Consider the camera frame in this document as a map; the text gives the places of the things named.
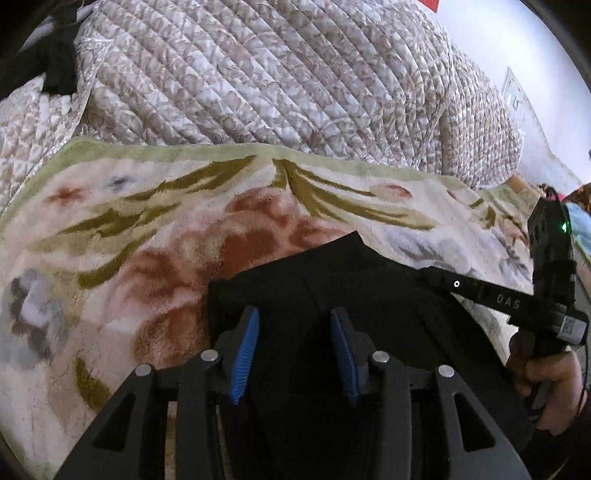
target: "red object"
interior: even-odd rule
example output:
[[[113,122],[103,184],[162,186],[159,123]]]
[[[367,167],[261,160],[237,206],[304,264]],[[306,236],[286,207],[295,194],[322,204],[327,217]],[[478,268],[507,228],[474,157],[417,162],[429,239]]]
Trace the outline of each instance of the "red object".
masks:
[[[437,13],[437,7],[439,7],[439,0],[418,0],[423,5],[427,5],[431,10]]]

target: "metal screw head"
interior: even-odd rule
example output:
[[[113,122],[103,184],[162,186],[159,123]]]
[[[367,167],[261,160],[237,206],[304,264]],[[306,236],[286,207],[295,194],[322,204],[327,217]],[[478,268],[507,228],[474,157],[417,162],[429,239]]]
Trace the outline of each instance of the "metal screw head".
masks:
[[[135,374],[138,377],[145,377],[146,375],[149,375],[152,371],[152,365],[148,365],[148,364],[141,364],[138,365],[137,367],[135,367]]]
[[[219,357],[219,353],[215,350],[204,350],[201,352],[201,360],[204,362],[214,362]]]
[[[437,369],[437,371],[439,372],[439,375],[441,375],[442,377],[445,377],[445,378],[451,378],[451,377],[453,377],[453,374],[455,373],[453,368],[450,367],[449,365],[440,365],[439,368]]]
[[[382,352],[381,350],[377,350],[372,353],[371,358],[374,359],[374,362],[379,364],[385,364],[390,360],[390,356],[386,352]]]

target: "black sleeve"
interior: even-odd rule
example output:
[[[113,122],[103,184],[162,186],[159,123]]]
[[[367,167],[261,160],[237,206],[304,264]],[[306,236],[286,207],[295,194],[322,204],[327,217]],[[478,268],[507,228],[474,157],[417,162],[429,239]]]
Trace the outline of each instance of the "black sleeve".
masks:
[[[571,428],[558,436],[536,431],[521,458],[533,480],[588,480],[591,472],[591,395]]]

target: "floral blanket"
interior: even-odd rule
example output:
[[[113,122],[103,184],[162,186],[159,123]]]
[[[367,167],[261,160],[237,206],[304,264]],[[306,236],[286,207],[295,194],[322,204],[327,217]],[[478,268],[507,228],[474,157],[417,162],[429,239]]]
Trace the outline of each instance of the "floral blanket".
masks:
[[[52,478],[135,365],[208,347],[209,280],[354,230],[401,263],[530,291],[525,211],[508,187],[283,147],[71,141],[0,216],[2,435]],[[505,360],[506,317],[462,303]]]

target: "blue gripper pad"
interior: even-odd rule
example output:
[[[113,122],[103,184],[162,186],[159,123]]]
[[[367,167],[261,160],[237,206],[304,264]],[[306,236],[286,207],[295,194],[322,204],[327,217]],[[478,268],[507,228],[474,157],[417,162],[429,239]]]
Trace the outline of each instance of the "blue gripper pad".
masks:
[[[246,391],[260,326],[258,310],[254,307],[245,308],[234,332],[238,336],[238,341],[240,338],[242,339],[236,346],[236,358],[232,364],[230,375],[229,396],[234,405],[238,405]]]
[[[330,312],[330,338],[335,351],[336,363],[339,367],[340,380],[343,384],[343,391],[352,404],[359,399],[359,375],[355,367],[353,352],[349,346],[347,335],[339,312]]]

